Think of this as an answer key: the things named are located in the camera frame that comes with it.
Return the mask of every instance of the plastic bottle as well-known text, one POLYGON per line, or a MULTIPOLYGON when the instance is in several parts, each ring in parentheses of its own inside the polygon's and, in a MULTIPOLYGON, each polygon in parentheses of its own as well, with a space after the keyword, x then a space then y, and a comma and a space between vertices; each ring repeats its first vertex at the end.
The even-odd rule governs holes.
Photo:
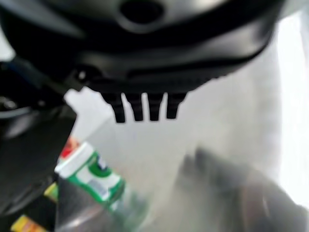
POLYGON ((83 143, 55 171, 62 178, 86 190, 118 217, 126 229, 134 230, 145 220, 148 202, 132 191, 89 143, 83 143))

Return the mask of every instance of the white cap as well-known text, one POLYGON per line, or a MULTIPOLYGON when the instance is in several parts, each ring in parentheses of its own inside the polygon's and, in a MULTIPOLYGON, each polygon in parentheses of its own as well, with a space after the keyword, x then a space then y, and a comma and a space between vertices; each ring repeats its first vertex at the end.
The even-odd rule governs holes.
POLYGON ((70 177, 88 161, 94 151, 89 143, 83 143, 68 159, 56 166, 55 172, 62 178, 70 177))

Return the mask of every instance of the bottle label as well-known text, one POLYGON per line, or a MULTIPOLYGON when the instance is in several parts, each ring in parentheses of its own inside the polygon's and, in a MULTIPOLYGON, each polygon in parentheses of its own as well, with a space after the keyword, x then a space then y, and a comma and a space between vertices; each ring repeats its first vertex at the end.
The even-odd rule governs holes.
POLYGON ((69 181, 81 186, 95 200, 108 206, 122 197, 125 188, 124 179, 115 174, 97 152, 69 177, 69 181))
POLYGON ((32 221, 27 216, 21 216, 11 227, 14 232, 47 232, 43 227, 32 221))

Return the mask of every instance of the black object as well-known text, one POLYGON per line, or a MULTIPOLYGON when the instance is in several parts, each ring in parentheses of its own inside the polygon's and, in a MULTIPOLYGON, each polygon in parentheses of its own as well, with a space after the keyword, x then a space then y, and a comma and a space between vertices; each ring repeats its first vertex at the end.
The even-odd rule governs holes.
POLYGON ((126 94, 126 99, 131 104, 135 121, 143 121, 141 94, 126 94))
POLYGON ((153 94, 168 93, 167 118, 176 118, 186 93, 264 50, 283 3, 0 0, 1 28, 17 54, 0 64, 0 214, 24 205, 20 193, 53 172, 75 122, 63 102, 70 88, 100 92, 121 123, 122 93, 136 120, 135 97, 150 94, 153 121, 161 98, 153 94))
MULTIPOLYGON (((2 0, 0 21, 16 53, 52 80, 66 82, 87 67, 94 75, 80 83, 103 94, 179 94, 260 54, 283 3, 2 0)), ((124 122, 120 107, 117 122, 124 122)))
POLYGON ((175 119, 177 117, 178 106, 185 99, 186 93, 169 94, 166 118, 175 119))
POLYGON ((126 115, 122 104, 121 94, 102 93, 103 99, 112 106, 117 123, 125 123, 126 115))
POLYGON ((52 183, 76 119, 55 91, 62 88, 52 88, 48 78, 24 64, 16 59, 1 64, 0 95, 14 107, 0 111, 0 215, 25 207, 52 183))
POLYGON ((159 121, 160 105, 162 100, 163 94, 148 94, 150 121, 159 121))
POLYGON ((0 231, 10 232, 11 226, 22 215, 27 216, 47 231, 55 231, 56 203, 42 195, 17 212, 11 215, 1 216, 0 231))

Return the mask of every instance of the yellow label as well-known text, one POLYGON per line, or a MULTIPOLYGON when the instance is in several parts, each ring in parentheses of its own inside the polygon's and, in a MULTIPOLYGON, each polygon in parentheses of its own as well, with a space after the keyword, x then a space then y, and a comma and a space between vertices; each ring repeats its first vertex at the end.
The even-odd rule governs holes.
POLYGON ((48 197, 54 202, 58 201, 58 185, 56 183, 53 183, 51 186, 47 188, 44 192, 44 196, 48 197))
POLYGON ((11 227, 13 232, 47 232, 27 216, 21 216, 11 227))

